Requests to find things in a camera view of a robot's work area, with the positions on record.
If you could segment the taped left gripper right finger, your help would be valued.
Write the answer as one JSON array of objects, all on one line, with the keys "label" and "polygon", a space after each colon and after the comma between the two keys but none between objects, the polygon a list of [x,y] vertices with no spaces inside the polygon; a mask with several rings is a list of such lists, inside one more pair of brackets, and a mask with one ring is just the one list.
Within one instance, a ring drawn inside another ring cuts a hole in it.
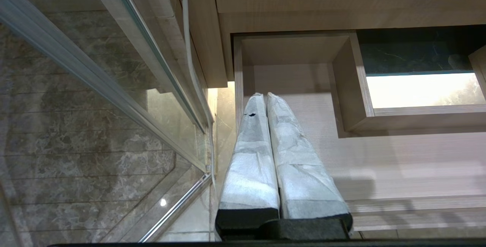
[{"label": "taped left gripper right finger", "polygon": [[266,111],[285,219],[340,218],[352,234],[353,217],[333,178],[287,102],[268,93]]}]

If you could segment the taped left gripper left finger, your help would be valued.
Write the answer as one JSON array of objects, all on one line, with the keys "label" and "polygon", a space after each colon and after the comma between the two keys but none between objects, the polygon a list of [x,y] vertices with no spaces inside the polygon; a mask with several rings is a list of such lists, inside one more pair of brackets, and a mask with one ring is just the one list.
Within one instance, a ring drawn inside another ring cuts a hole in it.
[{"label": "taped left gripper left finger", "polygon": [[252,240],[280,217],[280,200],[264,96],[245,106],[221,190],[215,231],[221,240]]}]

